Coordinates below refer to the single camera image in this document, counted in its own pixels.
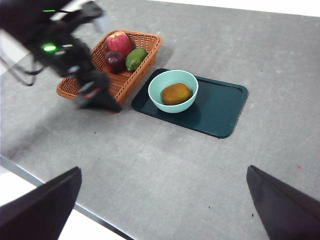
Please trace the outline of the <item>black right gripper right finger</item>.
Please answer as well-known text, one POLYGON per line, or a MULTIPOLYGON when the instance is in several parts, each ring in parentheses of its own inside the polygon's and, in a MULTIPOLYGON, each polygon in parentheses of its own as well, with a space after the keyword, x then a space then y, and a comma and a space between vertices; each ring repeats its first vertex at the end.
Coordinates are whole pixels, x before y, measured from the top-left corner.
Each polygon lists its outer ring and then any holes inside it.
POLYGON ((246 181, 270 240, 318 240, 320 202, 250 165, 246 181))

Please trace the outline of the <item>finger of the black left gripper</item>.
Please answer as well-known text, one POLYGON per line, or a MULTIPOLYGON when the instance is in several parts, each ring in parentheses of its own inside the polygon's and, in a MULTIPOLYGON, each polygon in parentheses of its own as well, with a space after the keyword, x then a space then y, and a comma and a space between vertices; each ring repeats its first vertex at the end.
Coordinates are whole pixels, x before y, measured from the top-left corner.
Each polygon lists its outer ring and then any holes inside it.
POLYGON ((120 112, 121 105, 107 91, 91 91, 77 96, 77 106, 80 109, 103 109, 120 112))

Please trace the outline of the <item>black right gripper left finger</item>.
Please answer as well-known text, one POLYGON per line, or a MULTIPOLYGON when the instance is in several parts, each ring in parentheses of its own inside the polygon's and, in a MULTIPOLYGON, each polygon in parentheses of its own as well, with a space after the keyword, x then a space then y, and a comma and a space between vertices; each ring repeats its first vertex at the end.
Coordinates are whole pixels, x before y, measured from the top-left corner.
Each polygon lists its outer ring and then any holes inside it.
POLYGON ((74 208, 82 172, 74 167, 0 207, 2 240, 57 240, 74 208))

